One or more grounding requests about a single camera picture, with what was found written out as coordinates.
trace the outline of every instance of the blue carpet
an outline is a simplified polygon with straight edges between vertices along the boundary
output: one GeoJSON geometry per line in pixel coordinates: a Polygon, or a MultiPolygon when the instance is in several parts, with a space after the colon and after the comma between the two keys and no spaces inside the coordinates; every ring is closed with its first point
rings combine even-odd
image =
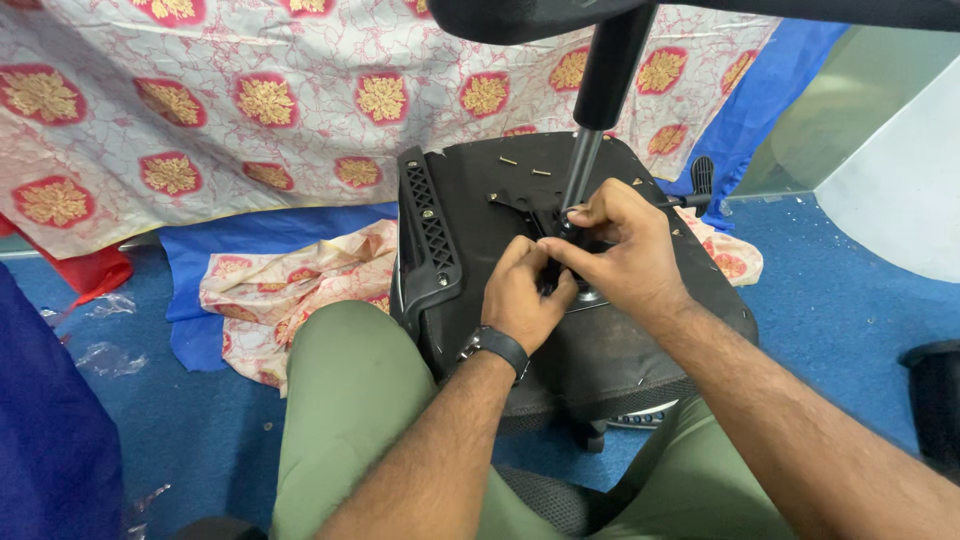
{"type": "MultiPolygon", "coordinates": [[[[960,285],[901,270],[840,233],[812,195],[730,201],[735,235],[764,255],[760,282],[740,289],[770,355],[853,416],[910,452],[916,441],[906,372],[907,349],[960,336],[960,285]]],[[[105,319],[81,307],[58,328],[75,357],[98,341],[132,356],[139,373],[117,379],[84,372],[120,430],[129,500],[164,483],[147,510],[150,538],[166,538],[209,515],[229,514],[266,528],[276,489],[285,403],[276,391],[230,370],[188,373],[170,349],[164,312],[170,268],[158,248],[132,254],[135,314],[105,319]],[[270,430],[265,425],[272,423],[270,430]]],[[[38,307],[64,307],[74,294],[42,259],[7,263],[38,307]]],[[[613,430],[602,454],[583,454],[562,427],[497,439],[493,462],[599,489],[616,483],[647,432],[613,430]]]]}

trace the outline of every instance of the left hand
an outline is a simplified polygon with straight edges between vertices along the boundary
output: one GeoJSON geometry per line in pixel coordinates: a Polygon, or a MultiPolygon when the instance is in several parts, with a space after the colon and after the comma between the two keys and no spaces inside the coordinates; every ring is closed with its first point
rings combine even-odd
{"type": "Polygon", "coordinates": [[[536,242],[517,236],[503,252],[484,289],[480,324],[509,335],[528,356],[546,341],[577,294],[573,275],[564,270],[557,290],[541,297],[536,280],[548,259],[536,242]]]}

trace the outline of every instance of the black watch strap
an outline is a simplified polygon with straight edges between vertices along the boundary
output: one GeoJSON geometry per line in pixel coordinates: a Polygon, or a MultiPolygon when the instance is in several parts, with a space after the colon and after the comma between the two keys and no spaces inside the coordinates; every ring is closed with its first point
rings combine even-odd
{"type": "Polygon", "coordinates": [[[515,339],[488,326],[481,326],[473,333],[461,356],[469,357],[471,353],[478,350],[490,351],[507,360],[507,363],[516,371],[514,386],[523,379],[523,374],[527,372],[527,366],[530,364],[527,352],[515,339]]]}

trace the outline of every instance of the caster wheel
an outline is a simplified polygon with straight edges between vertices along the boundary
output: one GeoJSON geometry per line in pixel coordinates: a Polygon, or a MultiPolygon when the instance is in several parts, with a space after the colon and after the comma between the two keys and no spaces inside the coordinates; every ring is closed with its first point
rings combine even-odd
{"type": "Polygon", "coordinates": [[[604,445],[604,436],[603,433],[600,433],[599,436],[590,437],[587,439],[587,452],[591,454],[600,454],[603,452],[604,445]]]}

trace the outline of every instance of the leg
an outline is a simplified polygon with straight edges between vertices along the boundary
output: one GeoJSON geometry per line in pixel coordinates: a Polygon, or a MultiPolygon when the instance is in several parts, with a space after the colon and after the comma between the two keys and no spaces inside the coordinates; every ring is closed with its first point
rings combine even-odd
{"type": "MultiPolygon", "coordinates": [[[[287,363],[272,537],[309,538],[417,420],[436,388],[406,333],[364,302],[315,311],[287,363]]],[[[559,538],[491,468],[479,538],[559,538]]]]}
{"type": "Polygon", "coordinates": [[[611,491],[634,497],[594,538],[794,538],[701,398],[680,401],[611,491]]]}

